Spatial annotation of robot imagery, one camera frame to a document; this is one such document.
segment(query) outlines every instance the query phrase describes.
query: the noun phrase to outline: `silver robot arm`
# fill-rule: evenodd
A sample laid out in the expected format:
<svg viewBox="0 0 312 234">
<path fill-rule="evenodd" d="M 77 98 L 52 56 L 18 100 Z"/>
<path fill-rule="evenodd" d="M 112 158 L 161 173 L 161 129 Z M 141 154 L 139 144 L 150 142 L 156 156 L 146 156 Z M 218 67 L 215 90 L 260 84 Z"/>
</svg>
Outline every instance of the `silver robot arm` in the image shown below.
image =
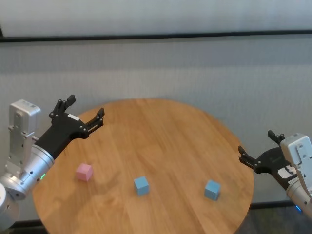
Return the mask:
<svg viewBox="0 0 312 234">
<path fill-rule="evenodd" d="M 10 105 L 10 153 L 0 177 L 0 232 L 17 221 L 17 201 L 24 200 L 40 183 L 66 146 L 103 126 L 103 108 L 87 123 L 65 113 L 75 101 L 74 95 L 58 100 L 49 115 L 52 126 L 40 138 L 35 137 L 40 108 L 25 100 Z"/>
<path fill-rule="evenodd" d="M 312 145 L 308 136 L 296 133 L 281 141 L 285 159 L 295 168 L 297 177 L 289 181 L 287 196 L 312 218 Z"/>
<path fill-rule="evenodd" d="M 268 136 L 278 147 L 253 158 L 239 146 L 239 161 L 257 174 L 271 174 L 297 208 L 312 219 L 312 145 L 309 137 L 296 133 L 285 138 L 271 130 Z"/>
</svg>

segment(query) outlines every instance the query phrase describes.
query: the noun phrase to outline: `cube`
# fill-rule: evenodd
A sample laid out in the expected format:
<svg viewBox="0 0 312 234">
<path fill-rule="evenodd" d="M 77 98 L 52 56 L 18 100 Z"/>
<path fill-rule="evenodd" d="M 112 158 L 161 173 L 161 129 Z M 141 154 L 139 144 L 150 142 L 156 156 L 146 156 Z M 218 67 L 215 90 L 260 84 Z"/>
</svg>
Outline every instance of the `cube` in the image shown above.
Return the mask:
<svg viewBox="0 0 312 234">
<path fill-rule="evenodd" d="M 209 180 L 205 187 L 205 197 L 217 200 L 220 194 L 221 185 L 213 180 Z"/>
<path fill-rule="evenodd" d="M 142 196 L 150 192 L 150 185 L 144 176 L 134 180 L 134 188 L 138 196 Z"/>
<path fill-rule="evenodd" d="M 82 163 L 76 170 L 76 178 L 83 181 L 88 181 L 92 176 L 92 173 L 93 173 L 92 166 Z"/>
</svg>

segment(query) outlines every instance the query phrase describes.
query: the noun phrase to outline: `gray floor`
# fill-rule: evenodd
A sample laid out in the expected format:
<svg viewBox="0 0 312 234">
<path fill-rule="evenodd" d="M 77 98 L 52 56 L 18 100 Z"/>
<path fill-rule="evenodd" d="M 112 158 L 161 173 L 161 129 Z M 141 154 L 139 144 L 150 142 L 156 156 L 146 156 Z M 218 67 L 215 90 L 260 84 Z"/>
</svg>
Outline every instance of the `gray floor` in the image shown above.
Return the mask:
<svg viewBox="0 0 312 234">
<path fill-rule="evenodd" d="M 295 207 L 249 210 L 236 234 L 311 234 L 312 220 Z"/>
</svg>

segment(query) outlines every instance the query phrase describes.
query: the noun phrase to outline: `wooden tabletop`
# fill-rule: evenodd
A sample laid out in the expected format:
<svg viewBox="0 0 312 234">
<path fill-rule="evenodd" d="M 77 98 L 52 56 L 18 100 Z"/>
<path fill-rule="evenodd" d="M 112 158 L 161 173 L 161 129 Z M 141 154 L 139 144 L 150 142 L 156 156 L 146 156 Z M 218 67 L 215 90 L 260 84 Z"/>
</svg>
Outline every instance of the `wooden tabletop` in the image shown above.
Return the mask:
<svg viewBox="0 0 312 234">
<path fill-rule="evenodd" d="M 238 160 L 237 138 L 192 106 L 160 99 L 104 105 L 104 126 L 70 143 L 34 189 L 37 212 L 50 234 L 227 234 L 247 214 L 252 170 Z M 80 117 L 88 121 L 98 108 Z M 75 179 L 91 164 L 89 182 Z M 137 196 L 145 176 L 150 193 Z M 217 201 L 204 196 L 221 184 Z"/>
</svg>

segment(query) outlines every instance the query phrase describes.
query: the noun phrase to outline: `blue indicator light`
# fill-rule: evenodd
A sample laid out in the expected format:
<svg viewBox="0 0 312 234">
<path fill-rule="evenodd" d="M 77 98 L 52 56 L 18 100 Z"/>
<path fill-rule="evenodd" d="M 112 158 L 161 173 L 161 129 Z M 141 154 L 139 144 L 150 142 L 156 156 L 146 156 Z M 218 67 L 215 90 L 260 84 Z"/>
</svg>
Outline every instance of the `blue indicator light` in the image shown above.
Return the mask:
<svg viewBox="0 0 312 234">
<path fill-rule="evenodd" d="M 296 205 L 296 208 L 301 212 L 302 211 L 302 209 L 299 207 L 299 206 L 297 206 Z"/>
</svg>

